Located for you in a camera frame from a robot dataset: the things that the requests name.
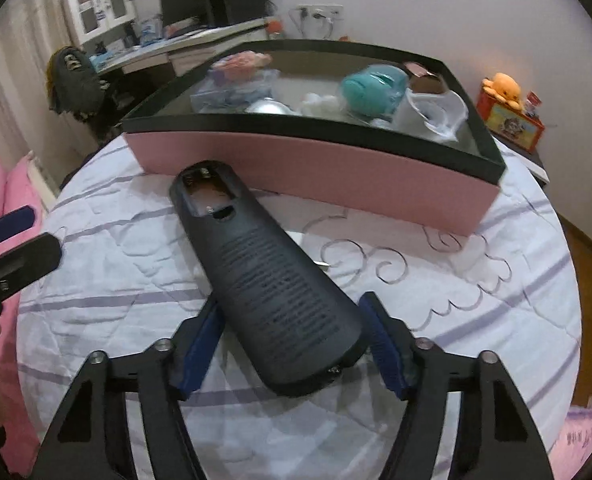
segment desk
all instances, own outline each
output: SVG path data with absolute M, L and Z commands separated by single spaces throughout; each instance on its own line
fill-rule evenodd
M 228 48 L 246 41 L 266 39 L 264 18 L 229 27 L 209 28 L 148 46 L 132 47 L 109 60 L 98 73 L 106 75 L 120 69 L 127 74 L 171 62 L 178 76 Z

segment orange plush toy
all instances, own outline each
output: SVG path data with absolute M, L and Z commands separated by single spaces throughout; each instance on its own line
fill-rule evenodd
M 521 87 L 507 74 L 499 72 L 492 80 L 483 79 L 483 90 L 500 103 L 522 110 Z

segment teal plush toy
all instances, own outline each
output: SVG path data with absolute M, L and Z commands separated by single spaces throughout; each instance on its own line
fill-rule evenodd
M 391 118 L 398 107 L 409 77 L 396 66 L 370 65 L 340 83 L 347 107 L 371 118 Z

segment wall outlet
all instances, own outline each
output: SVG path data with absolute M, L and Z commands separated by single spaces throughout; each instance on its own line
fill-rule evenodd
M 301 4 L 294 10 L 294 15 L 302 18 L 304 38 L 336 40 L 342 35 L 342 21 L 344 19 L 342 5 Z M 333 20 L 331 30 L 328 18 Z
M 307 9 L 308 19 L 312 18 L 314 14 L 322 14 L 326 18 L 333 18 L 335 20 L 343 19 L 343 6 L 342 5 L 326 5 L 326 4 L 301 4 L 298 6 L 299 9 Z

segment white bedsheet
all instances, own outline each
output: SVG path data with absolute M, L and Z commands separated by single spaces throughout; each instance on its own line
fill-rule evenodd
M 502 193 L 476 234 L 258 192 L 260 202 L 353 299 L 374 290 L 417 336 L 475 356 L 496 351 L 549 449 L 572 397 L 580 355 L 580 304 L 569 250 L 550 203 L 508 154 Z M 167 197 L 171 177 L 144 175 L 122 139 L 87 164 L 44 229 L 63 243 L 59 270 L 23 292 L 18 363 L 23 395 L 44 436 L 86 356 L 140 352 L 174 333 L 204 298 L 198 263 Z M 135 397 L 128 416 L 140 478 L 151 476 Z M 276 398 L 226 330 L 200 392 L 182 406 L 210 478 L 371 479 L 390 452 L 404 403 L 365 356 L 335 384 L 301 399 Z M 454 446 L 450 395 L 436 478 Z

